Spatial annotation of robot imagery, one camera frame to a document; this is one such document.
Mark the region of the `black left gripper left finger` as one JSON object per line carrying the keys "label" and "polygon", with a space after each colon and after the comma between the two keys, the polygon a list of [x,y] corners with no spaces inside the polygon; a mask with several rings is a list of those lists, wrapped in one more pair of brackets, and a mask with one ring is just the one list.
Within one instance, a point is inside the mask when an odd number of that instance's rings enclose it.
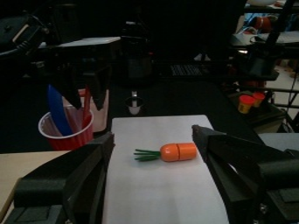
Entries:
{"label": "black left gripper left finger", "polygon": [[114,147],[107,133],[25,175],[5,224],[102,224]]}

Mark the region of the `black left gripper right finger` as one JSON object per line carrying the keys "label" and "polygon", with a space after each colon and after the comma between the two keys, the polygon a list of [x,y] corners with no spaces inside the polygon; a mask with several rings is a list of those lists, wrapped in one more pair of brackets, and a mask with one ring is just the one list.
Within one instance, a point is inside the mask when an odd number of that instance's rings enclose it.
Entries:
{"label": "black left gripper right finger", "polygon": [[299,151],[278,150],[194,125],[193,141],[230,224],[299,224]]}

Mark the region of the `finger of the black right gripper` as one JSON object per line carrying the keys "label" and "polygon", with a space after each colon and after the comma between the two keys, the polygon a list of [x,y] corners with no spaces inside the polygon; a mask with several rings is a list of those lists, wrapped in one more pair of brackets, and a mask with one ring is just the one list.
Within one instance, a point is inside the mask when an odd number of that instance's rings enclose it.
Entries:
{"label": "finger of the black right gripper", "polygon": [[65,71],[59,76],[61,93],[70,102],[70,104],[77,108],[82,108],[81,94],[75,83],[75,78],[73,71]]}
{"label": "finger of the black right gripper", "polygon": [[91,93],[91,97],[98,110],[105,107],[105,100],[107,97],[109,83],[111,78],[111,68],[102,67],[95,72],[86,72],[83,74],[86,84]]}

